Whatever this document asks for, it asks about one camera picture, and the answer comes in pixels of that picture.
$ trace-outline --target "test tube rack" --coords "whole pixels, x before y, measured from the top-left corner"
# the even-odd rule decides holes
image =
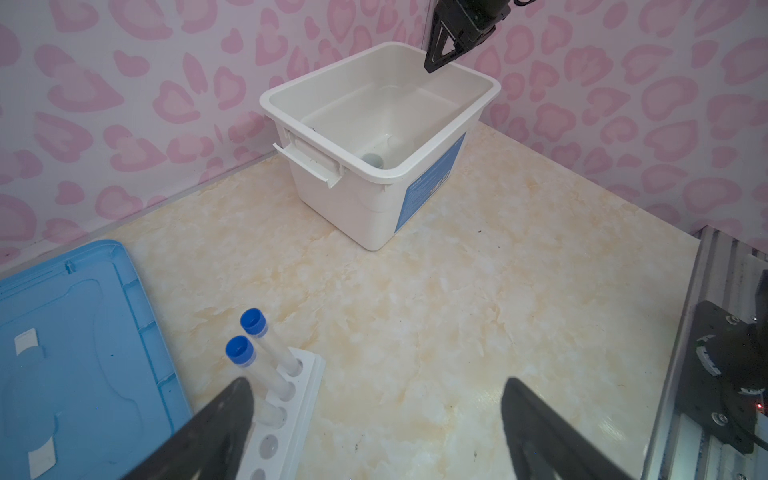
[[[301,373],[289,376],[282,366],[277,367],[277,372],[295,385],[296,394],[287,402],[272,391],[266,394],[269,403],[285,410],[286,422],[274,429],[253,420],[236,480],[294,480],[296,477],[326,361],[316,353],[288,348],[302,363]]]

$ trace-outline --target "container lid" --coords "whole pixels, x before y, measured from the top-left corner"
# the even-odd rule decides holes
[[[191,417],[119,242],[1,281],[0,345],[3,478],[121,478]]]
[[[256,359],[256,350],[250,340],[238,335],[227,342],[227,356],[235,365],[249,366]]]
[[[248,309],[240,316],[240,325],[249,335],[264,336],[266,333],[266,318],[257,308]]]

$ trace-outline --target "blue cap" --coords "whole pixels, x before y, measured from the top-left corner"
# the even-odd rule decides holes
[[[256,359],[256,350],[250,340],[238,335],[227,342],[227,356],[235,365],[249,366]]]
[[[248,309],[240,316],[240,325],[249,335],[264,336],[266,333],[266,318],[257,308]]]

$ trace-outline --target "test tube with blue cap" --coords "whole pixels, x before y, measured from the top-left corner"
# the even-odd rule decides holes
[[[257,308],[246,310],[240,317],[240,325],[256,343],[277,360],[290,376],[301,373],[301,362],[288,350],[277,333],[270,331],[264,314]]]
[[[238,335],[229,341],[227,356],[249,376],[275,392],[284,402],[291,400],[296,393],[294,384],[285,380],[269,363],[257,359],[253,344],[245,336]]]

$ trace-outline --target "blue label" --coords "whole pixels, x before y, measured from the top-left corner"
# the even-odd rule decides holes
[[[406,222],[413,217],[413,214],[419,211],[419,208],[429,200],[432,194],[435,193],[448,178],[448,175],[453,168],[453,162],[456,160],[456,155],[458,155],[458,149],[462,147],[464,135],[462,135],[462,137],[459,138],[434,165],[408,187],[408,190],[406,190],[406,198],[402,201],[400,218],[397,220],[397,228],[395,228],[395,232],[400,230],[400,227],[405,225]]]

